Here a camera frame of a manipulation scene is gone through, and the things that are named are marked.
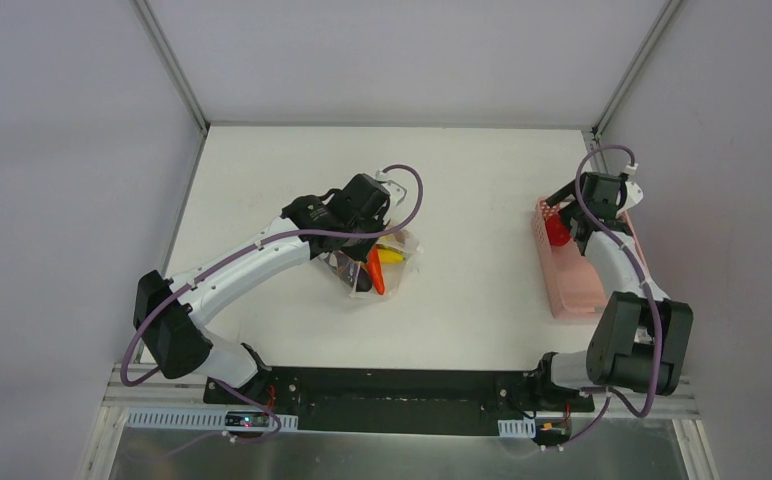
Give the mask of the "yellow toy banana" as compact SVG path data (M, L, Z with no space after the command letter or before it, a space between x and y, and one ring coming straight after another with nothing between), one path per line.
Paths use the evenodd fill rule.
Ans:
M401 252L386 246L377 245L375 247L375 253L381 264L394 265L406 261L406 257Z

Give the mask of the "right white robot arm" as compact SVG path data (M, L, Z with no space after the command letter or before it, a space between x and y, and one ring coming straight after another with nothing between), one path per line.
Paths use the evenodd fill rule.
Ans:
M669 396L681 377L692 308L650 277L624 211L641 197L625 176L586 172L536 206L532 226L551 312L596 326L584 350L547 354L531 400L557 408L570 389Z

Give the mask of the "pink plastic basket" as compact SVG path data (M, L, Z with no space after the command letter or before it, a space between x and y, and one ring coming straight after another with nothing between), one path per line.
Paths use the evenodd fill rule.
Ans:
M545 200L537 200L532 231L554 319L565 324L594 325L612 293L630 290L643 295L642 283L650 276L634 232L616 234L615 240L603 231L595 232L584 255L574 240L552 247L544 221L568 203L548 207Z

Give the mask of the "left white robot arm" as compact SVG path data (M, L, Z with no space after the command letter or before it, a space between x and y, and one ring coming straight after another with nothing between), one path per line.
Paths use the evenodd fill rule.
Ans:
M243 404L259 402L267 378L255 353L212 332L229 304L275 275L327 253L364 260L407 191L384 172L357 174L342 189L295 198L257 235L166 279L153 270L137 285L133 324L167 379L202 373L228 384Z

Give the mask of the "orange toy carrot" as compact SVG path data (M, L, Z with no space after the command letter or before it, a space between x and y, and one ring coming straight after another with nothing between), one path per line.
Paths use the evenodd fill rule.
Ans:
M383 296L386 293L386 285L382 272L382 266L373 247L367 256L366 268L372 282L372 286L378 295Z

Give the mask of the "red toy tomato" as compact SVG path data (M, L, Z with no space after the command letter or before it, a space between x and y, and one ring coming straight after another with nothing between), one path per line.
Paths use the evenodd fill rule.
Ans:
M548 242L552 247L562 247L571 241L571 234L558 213L551 213L544 221Z

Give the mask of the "purple toy eggplant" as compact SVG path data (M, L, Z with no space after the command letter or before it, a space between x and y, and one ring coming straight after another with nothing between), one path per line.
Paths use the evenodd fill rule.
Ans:
M373 282L364 266L342 252L333 252L325 260L329 269L354 292L367 293Z

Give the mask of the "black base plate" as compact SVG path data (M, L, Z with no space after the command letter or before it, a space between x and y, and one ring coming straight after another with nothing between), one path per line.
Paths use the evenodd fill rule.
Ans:
M533 370L274 367L239 392L314 432L489 437L535 414L595 409L592 398Z

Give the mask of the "polka dot zip bag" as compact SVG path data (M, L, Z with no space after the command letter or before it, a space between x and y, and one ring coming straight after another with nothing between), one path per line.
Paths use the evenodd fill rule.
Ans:
M385 301L398 292L405 277L416 269L422 253L420 240L403 229L381 237L364 260L353 260L336 251L320 255L317 262L350 298Z

